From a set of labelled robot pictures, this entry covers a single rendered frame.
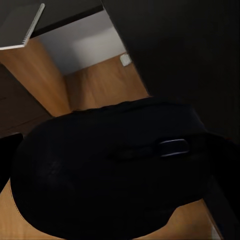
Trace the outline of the notebook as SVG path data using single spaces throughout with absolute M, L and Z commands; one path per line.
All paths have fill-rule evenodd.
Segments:
M 0 29 L 0 50 L 26 47 L 44 8 L 44 3 L 13 8 Z

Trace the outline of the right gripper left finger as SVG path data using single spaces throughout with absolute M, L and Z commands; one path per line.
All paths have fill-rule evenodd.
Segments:
M 0 138 L 0 194 L 10 178 L 13 158 L 23 139 L 21 133 Z

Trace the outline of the mouse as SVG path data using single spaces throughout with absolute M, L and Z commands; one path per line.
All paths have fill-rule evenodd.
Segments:
M 132 240 L 211 191 L 208 132 L 179 97 L 74 110 L 33 128 L 10 186 L 21 215 L 67 240 Z

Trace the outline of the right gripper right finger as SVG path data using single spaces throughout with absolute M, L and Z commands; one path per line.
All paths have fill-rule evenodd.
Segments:
M 211 170 L 240 223 L 240 146 L 214 134 L 205 134 Z

